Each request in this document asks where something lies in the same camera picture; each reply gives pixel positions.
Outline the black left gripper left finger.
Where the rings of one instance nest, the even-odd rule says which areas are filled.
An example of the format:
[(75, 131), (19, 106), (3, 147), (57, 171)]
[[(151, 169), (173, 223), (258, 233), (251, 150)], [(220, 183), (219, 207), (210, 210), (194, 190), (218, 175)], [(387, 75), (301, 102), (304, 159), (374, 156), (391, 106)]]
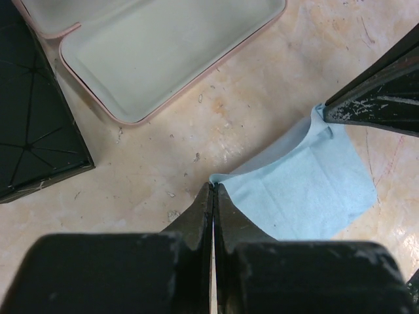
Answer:
[(2, 313), (209, 313), (213, 189), (158, 233), (47, 234)]

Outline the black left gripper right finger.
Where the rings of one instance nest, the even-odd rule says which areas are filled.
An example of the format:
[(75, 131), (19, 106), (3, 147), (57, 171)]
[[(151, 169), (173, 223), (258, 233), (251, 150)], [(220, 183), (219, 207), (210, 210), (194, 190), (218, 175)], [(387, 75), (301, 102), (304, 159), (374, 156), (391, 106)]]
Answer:
[(389, 251), (368, 241), (278, 241), (214, 187), (220, 313), (414, 313)]

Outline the black glasses case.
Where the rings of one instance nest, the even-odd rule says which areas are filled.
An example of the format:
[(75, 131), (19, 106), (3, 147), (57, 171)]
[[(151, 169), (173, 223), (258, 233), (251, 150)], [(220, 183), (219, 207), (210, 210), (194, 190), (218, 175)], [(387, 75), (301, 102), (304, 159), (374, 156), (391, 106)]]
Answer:
[(1, 203), (94, 168), (34, 32), (1, 2)]

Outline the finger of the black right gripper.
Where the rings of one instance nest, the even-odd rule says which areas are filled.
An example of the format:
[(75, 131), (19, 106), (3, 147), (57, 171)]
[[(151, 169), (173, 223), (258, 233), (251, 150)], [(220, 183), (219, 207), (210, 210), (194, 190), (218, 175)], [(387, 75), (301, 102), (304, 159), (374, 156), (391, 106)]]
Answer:
[(328, 123), (418, 136), (418, 26), (325, 102)]

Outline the pink glasses case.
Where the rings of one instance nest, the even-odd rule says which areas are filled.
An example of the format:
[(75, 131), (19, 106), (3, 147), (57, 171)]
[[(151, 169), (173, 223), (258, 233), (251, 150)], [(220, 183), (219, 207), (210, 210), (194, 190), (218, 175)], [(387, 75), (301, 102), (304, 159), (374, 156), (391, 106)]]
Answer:
[(286, 1), (16, 1), (116, 121), (139, 124), (278, 19)]

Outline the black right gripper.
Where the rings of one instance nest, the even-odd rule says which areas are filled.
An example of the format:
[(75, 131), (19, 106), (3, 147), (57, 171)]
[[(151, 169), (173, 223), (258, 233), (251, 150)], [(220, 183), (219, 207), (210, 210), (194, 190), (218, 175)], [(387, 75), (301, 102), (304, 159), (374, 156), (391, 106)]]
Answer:
[(419, 270), (407, 281), (406, 287), (412, 298), (415, 313), (419, 314)]

